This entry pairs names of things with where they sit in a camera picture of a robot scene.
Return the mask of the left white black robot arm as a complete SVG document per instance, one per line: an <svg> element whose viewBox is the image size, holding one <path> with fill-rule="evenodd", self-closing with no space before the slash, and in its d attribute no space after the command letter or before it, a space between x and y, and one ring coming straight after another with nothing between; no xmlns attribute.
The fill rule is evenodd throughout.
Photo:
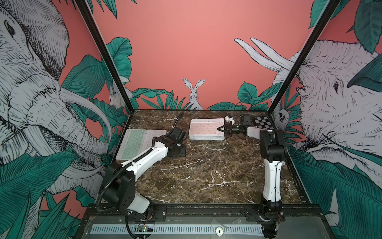
<svg viewBox="0 0 382 239"><path fill-rule="evenodd" d="M148 221L155 214L150 199L136 192L136 181L155 163L166 157L186 155L182 143L185 132L168 133L152 139L151 146L141 154L124 163L112 163L106 170L95 202L98 212L115 208L119 212L135 212Z"/></svg>

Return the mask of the white keyboard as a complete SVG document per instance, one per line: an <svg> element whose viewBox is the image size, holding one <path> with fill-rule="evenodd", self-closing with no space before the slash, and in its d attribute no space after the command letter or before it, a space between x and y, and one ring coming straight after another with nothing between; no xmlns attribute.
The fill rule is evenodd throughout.
<svg viewBox="0 0 382 239"><path fill-rule="evenodd" d="M154 137L160 137L167 133L166 130L157 130L157 129L144 129L142 132L142 142L140 145L139 153L144 152L152 146L152 140Z"/></svg>

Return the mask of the pink keyboard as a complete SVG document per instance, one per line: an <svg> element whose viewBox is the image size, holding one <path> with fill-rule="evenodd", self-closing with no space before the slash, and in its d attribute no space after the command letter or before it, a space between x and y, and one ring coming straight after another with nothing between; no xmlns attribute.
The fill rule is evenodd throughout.
<svg viewBox="0 0 382 239"><path fill-rule="evenodd" d="M191 137L224 137L224 132L218 131L224 126L225 120L221 119L192 119L189 136Z"/></svg>

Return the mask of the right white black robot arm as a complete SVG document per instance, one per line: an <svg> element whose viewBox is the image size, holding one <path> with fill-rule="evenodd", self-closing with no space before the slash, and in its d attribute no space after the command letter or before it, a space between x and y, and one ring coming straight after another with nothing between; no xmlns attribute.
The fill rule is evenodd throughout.
<svg viewBox="0 0 382 239"><path fill-rule="evenodd" d="M259 218L264 222L281 221L281 169L287 156L281 131L229 123L218 127L217 130L229 135L242 133L259 141L260 155L265 165L265 185L258 208Z"/></svg>

